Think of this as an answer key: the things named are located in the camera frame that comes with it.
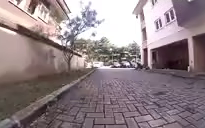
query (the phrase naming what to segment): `overcast sky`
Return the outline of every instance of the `overcast sky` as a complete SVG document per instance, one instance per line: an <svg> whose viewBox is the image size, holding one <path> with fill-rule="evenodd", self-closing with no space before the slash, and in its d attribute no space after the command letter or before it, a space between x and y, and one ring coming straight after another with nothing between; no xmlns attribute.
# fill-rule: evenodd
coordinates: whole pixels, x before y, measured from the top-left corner
<svg viewBox="0 0 205 128"><path fill-rule="evenodd" d="M111 43L124 46L132 43L133 40L141 44L140 23L132 14L138 0L82 0L84 3L92 2L92 8L98 12L100 19L105 21L95 30L97 36L94 39L107 37ZM71 15L80 12L80 0L66 0ZM91 32L81 35L89 38Z"/></svg>

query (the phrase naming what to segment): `garage opening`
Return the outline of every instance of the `garage opening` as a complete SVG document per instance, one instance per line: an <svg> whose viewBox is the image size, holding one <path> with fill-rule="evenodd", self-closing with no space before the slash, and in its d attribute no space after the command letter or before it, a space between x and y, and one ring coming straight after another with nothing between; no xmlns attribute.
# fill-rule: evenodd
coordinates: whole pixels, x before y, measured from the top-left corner
<svg viewBox="0 0 205 128"><path fill-rule="evenodd" d="M152 63L157 69L187 70L189 65L188 41L185 39L152 50Z"/></svg>
<svg viewBox="0 0 205 128"><path fill-rule="evenodd" d="M194 38L195 71L205 72L205 34Z"/></svg>

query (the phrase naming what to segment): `white building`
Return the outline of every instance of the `white building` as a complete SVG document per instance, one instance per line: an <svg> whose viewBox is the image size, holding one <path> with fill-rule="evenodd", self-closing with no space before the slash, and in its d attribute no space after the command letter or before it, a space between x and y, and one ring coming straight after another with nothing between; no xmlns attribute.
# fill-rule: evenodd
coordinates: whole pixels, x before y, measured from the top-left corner
<svg viewBox="0 0 205 128"><path fill-rule="evenodd" d="M139 0L142 63L205 72L205 0Z"/></svg>
<svg viewBox="0 0 205 128"><path fill-rule="evenodd" d="M48 35L56 33L69 13L65 0L0 0L1 18Z"/></svg>

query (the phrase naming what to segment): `brick paver road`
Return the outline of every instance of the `brick paver road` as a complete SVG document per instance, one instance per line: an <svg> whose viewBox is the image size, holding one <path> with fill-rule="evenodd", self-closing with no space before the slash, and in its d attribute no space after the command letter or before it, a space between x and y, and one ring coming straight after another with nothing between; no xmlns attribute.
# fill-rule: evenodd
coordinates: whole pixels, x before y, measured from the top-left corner
<svg viewBox="0 0 205 128"><path fill-rule="evenodd" d="M205 81L98 69L31 128L205 128Z"/></svg>

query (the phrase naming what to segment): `green tree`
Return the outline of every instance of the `green tree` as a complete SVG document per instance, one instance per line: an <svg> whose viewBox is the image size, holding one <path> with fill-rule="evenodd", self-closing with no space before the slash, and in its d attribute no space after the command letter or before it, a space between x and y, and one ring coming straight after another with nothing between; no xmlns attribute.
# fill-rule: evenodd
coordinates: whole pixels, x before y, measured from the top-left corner
<svg viewBox="0 0 205 128"><path fill-rule="evenodd" d="M68 65L68 71L71 70L71 59L74 55L72 51L76 50L75 42L77 37L90 28L96 28L103 20L97 19L97 12L91 9L91 3L82 8L81 15L76 16L65 23L65 32L60 36L62 39L62 46L64 47L64 58Z"/></svg>

